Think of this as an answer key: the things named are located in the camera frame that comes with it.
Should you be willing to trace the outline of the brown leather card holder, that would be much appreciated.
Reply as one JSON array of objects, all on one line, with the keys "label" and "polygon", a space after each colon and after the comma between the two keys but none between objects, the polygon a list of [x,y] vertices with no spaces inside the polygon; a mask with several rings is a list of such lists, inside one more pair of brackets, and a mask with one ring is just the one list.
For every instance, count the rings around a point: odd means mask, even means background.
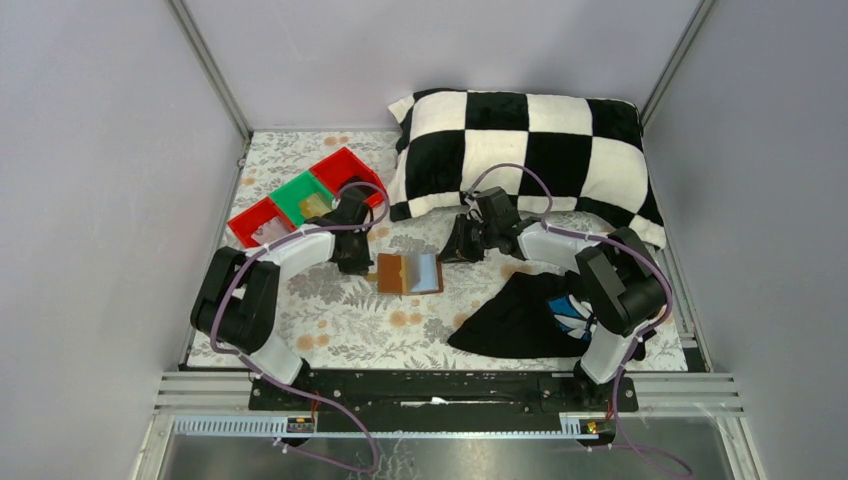
[{"label": "brown leather card holder", "polygon": [[442,263],[435,254],[380,253],[376,262],[376,285],[381,294],[415,296],[442,293]]}]

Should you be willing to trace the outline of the green plastic bin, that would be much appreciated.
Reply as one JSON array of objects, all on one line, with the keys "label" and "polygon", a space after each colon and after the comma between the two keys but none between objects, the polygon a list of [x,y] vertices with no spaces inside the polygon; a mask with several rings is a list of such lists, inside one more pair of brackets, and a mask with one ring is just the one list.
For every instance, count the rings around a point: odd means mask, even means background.
[{"label": "green plastic bin", "polygon": [[299,204],[313,194],[317,194],[327,205],[331,205],[334,200],[334,194],[317,177],[309,171],[304,171],[273,190],[268,197],[297,228],[306,220]]}]

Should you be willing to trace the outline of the red bin with cards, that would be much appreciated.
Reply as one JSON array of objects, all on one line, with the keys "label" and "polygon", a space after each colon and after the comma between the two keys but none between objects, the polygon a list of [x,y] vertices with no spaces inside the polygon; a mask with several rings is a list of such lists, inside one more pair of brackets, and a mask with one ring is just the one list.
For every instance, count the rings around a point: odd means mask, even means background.
[{"label": "red bin with cards", "polygon": [[277,219],[280,223],[284,224],[288,228],[289,233],[295,229],[268,196],[235,215],[227,222],[227,226],[242,246],[252,248],[262,245],[252,238],[253,233],[263,224],[273,219]]}]

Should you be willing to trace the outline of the black shirt blue white print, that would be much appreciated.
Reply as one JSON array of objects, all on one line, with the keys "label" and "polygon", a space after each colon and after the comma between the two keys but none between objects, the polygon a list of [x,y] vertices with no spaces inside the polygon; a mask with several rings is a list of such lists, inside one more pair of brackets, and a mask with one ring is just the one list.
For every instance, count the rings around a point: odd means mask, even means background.
[{"label": "black shirt blue white print", "polygon": [[447,343],[494,358],[578,358],[586,366],[614,368],[633,357],[634,338],[668,297],[656,271],[519,272]]}]

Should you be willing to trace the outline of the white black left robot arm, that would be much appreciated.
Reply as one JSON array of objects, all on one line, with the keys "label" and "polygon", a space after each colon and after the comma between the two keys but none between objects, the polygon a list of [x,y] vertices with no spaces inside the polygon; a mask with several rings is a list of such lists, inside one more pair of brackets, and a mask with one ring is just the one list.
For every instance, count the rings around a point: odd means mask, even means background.
[{"label": "white black left robot arm", "polygon": [[383,188],[364,181],[342,188],[330,212],[249,251],[221,247],[213,255],[190,313],[211,348],[240,359],[273,383],[272,398],[288,411],[309,401],[299,377],[305,360],[275,336],[280,286],[309,268],[332,263],[344,275],[365,276],[373,264],[367,234],[380,222],[367,198]]}]

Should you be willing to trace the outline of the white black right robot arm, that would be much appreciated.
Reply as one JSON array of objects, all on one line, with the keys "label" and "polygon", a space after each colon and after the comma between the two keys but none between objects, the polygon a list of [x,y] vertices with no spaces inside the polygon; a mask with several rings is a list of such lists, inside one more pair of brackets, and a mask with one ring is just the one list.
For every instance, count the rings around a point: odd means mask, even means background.
[{"label": "white black right robot arm", "polygon": [[589,335],[575,366],[581,378],[573,396],[583,410],[601,410],[612,400],[611,382],[621,376],[638,343],[672,312],[666,276],[628,227],[601,235],[557,227],[545,217],[522,217],[500,187],[473,193],[467,202],[467,212],[455,218],[442,260],[476,263],[495,249],[566,270],[566,295],[573,310],[585,309],[580,329]]}]

